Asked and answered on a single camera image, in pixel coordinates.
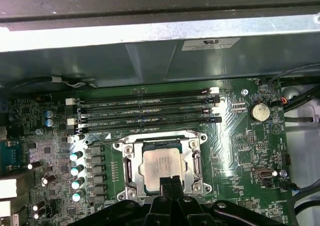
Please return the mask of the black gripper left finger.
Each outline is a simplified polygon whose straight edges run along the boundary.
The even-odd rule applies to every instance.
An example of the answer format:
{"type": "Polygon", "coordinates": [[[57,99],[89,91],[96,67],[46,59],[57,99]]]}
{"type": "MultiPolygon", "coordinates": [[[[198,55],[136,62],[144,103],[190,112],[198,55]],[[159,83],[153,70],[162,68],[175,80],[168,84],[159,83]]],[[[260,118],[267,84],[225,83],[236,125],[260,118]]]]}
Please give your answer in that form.
{"type": "Polygon", "coordinates": [[[174,178],[161,178],[159,196],[151,204],[123,200],[72,222],[71,225],[173,225],[174,178]]]}

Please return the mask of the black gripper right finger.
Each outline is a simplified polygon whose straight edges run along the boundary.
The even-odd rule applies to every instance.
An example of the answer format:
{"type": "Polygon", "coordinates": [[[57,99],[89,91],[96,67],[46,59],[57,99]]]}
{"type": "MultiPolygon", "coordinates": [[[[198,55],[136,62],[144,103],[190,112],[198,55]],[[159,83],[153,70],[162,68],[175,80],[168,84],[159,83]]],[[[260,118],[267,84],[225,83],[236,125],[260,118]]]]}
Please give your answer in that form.
{"type": "Polygon", "coordinates": [[[172,188],[172,200],[177,204],[172,212],[180,225],[284,225],[229,201],[218,200],[209,205],[198,203],[184,194],[178,176],[172,178],[172,188]]]}

